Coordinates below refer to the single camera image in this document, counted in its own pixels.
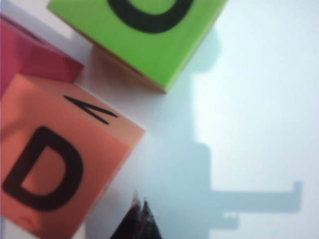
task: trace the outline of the pink block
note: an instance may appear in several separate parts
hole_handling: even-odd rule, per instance
[[[1,98],[16,73],[74,82],[83,65],[0,14]]]

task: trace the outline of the white table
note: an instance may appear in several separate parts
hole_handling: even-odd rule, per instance
[[[77,84],[147,130],[75,239],[134,190],[164,239],[319,238],[319,1],[230,0],[167,95],[133,84],[45,7],[1,11],[86,65]],[[2,219],[3,239],[31,239]]]

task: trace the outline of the orange block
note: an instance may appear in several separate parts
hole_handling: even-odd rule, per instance
[[[16,75],[1,100],[1,214],[72,237],[143,133],[71,83]]]

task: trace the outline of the red block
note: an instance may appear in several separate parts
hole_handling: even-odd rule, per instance
[[[1,215],[42,239],[72,237],[144,133],[72,83],[25,75],[0,116]]]
[[[16,73],[74,82],[83,65],[1,14],[1,93]]]

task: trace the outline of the letter block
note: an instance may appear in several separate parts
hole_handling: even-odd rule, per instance
[[[16,75],[1,101],[1,214],[71,238],[143,134],[72,83]]]
[[[1,14],[1,98],[16,73],[74,82],[83,65]]]
[[[226,0],[51,0],[48,8],[164,92]]]

